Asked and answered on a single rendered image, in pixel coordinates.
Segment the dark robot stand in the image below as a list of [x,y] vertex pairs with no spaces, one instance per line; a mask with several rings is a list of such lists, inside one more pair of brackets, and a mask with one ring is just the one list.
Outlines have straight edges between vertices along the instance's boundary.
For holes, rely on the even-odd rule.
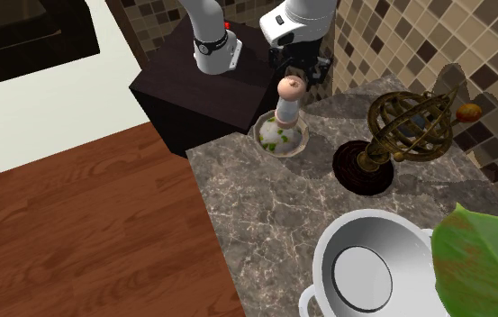
[[276,107],[279,76],[268,65],[269,45],[261,30],[230,23],[243,43],[233,71],[206,75],[196,66],[192,25],[187,17],[165,38],[130,85],[169,151],[186,151],[239,132]]

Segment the white cooking pot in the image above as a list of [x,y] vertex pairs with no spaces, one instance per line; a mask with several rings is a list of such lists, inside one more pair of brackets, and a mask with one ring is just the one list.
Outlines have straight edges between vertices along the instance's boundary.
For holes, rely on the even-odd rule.
[[310,317],[450,317],[435,288],[432,230],[379,209],[345,213],[323,232],[312,261],[312,284],[299,299]]

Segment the white bowl with green spots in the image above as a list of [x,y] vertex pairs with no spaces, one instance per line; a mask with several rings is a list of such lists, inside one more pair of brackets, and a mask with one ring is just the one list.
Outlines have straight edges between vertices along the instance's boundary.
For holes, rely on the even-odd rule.
[[262,114],[253,126],[253,138],[260,150],[275,158],[291,158],[302,152],[309,141],[309,128],[299,118],[294,127],[281,128],[274,111]]

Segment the white and pink pepper mill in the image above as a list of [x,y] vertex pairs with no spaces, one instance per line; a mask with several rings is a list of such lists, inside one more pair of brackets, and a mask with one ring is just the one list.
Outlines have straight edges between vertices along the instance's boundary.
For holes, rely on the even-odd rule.
[[300,100],[306,92],[306,84],[300,77],[290,75],[279,81],[277,92],[276,124],[282,129],[291,129],[298,121]]

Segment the dark framed window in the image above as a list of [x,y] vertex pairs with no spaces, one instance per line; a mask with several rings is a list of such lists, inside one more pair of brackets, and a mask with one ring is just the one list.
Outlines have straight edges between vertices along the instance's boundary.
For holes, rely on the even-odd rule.
[[0,0],[0,82],[99,52],[85,0]]

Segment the green plant leaf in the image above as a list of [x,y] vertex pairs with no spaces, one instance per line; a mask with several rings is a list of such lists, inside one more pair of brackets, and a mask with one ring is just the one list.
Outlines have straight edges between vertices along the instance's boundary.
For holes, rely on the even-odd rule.
[[451,317],[498,317],[498,216],[461,204],[435,227],[439,299]]

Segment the brass armillary sphere, dark base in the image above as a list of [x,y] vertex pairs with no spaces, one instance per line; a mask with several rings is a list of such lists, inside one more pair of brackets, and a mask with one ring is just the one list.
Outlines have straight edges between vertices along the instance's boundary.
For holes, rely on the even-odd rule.
[[453,127],[482,116],[473,103],[452,112],[457,92],[454,86],[443,95],[397,91],[379,96],[367,113],[372,140],[340,145],[332,159],[334,176],[354,194],[378,195],[393,183],[394,162],[427,162],[446,154]]

